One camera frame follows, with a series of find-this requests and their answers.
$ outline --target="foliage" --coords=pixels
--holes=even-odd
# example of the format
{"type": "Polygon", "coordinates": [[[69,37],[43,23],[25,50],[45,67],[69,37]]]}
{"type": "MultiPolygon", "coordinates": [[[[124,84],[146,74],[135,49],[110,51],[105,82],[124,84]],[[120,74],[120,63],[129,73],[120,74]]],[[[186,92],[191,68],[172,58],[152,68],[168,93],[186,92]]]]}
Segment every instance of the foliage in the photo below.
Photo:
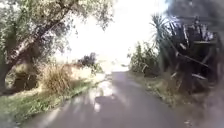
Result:
{"type": "Polygon", "coordinates": [[[44,64],[39,66],[39,72],[39,84],[48,92],[60,94],[72,87],[71,77],[63,64],[44,64]]]}
{"type": "Polygon", "coordinates": [[[90,55],[85,55],[82,59],[78,60],[78,63],[82,67],[89,67],[92,70],[92,73],[102,72],[102,68],[99,63],[96,62],[96,54],[90,53],[90,55]]]}
{"type": "Polygon", "coordinates": [[[7,0],[0,16],[0,82],[20,60],[33,62],[62,49],[74,17],[93,15],[105,28],[111,20],[110,0],[7,0]]]}
{"type": "Polygon", "coordinates": [[[199,19],[191,23],[174,22],[159,16],[152,17],[156,29],[156,46],[163,71],[171,69],[172,77],[181,79],[181,88],[188,92],[208,89],[216,80],[215,35],[199,19]]]}
{"type": "Polygon", "coordinates": [[[33,90],[30,92],[18,93],[14,96],[0,97],[0,117],[13,117],[13,121],[22,125],[24,121],[32,118],[36,114],[49,111],[67,99],[86,92],[90,89],[91,83],[82,80],[76,81],[76,86],[59,95],[56,93],[38,92],[33,90]]]}
{"type": "Polygon", "coordinates": [[[132,71],[143,72],[146,76],[158,75],[158,61],[156,54],[153,52],[153,47],[145,42],[143,45],[138,43],[135,48],[135,52],[130,55],[132,71]]]}
{"type": "Polygon", "coordinates": [[[183,95],[175,87],[170,86],[175,83],[174,80],[164,79],[164,76],[156,78],[143,77],[139,73],[131,73],[130,75],[134,80],[143,85],[147,91],[163,100],[170,107],[186,105],[191,102],[188,95],[183,95]]]}

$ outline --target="sky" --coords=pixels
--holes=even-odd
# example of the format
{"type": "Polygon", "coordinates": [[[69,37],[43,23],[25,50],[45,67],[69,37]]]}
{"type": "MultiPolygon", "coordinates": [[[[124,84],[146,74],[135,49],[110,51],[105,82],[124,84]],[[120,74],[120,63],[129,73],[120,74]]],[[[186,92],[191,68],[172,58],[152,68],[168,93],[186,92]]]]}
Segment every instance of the sky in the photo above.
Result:
{"type": "Polygon", "coordinates": [[[128,49],[138,41],[150,40],[152,14],[162,13],[167,5],[164,0],[117,0],[114,4],[113,22],[105,31],[92,17],[86,23],[77,21],[76,30],[68,35],[71,51],[57,54],[60,59],[80,58],[96,52],[110,59],[126,60],[128,49]]]}

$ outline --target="palm-like plant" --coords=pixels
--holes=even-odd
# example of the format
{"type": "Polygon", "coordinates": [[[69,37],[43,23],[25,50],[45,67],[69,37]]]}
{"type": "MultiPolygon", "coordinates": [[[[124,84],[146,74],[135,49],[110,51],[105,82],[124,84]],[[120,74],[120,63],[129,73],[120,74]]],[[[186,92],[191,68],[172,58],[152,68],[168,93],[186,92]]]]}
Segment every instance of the palm-like plant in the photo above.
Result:
{"type": "Polygon", "coordinates": [[[189,83],[187,88],[190,91],[203,88],[198,81],[216,76],[215,43],[211,43],[212,33],[205,25],[198,19],[192,24],[165,22],[160,15],[152,16],[152,21],[163,70],[169,68],[174,74],[180,74],[184,83],[189,83]]]}

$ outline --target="road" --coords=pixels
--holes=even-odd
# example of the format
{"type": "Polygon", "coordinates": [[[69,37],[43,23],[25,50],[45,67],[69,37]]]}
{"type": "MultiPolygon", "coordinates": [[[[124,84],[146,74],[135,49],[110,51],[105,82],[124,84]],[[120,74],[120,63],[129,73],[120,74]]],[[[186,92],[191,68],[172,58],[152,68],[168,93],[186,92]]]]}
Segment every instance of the road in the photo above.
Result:
{"type": "Polygon", "coordinates": [[[184,128],[182,120],[125,71],[113,71],[99,88],[37,116],[27,128],[184,128]]]}

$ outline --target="grass verge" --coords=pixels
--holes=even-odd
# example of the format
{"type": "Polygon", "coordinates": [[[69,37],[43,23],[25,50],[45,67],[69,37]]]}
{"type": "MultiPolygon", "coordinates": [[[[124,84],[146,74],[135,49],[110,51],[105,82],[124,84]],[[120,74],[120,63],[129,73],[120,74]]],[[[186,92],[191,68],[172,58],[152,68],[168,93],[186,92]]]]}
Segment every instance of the grass verge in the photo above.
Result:
{"type": "Polygon", "coordinates": [[[91,82],[80,80],[74,88],[64,91],[62,94],[38,93],[36,89],[21,92],[13,96],[0,97],[1,118],[13,117],[18,125],[23,124],[31,117],[57,107],[63,101],[73,98],[90,88],[91,82]]]}
{"type": "Polygon", "coordinates": [[[147,78],[142,74],[129,72],[129,75],[147,91],[163,100],[170,107],[189,104],[191,101],[187,95],[180,94],[176,89],[169,87],[169,82],[162,77],[147,78]]]}

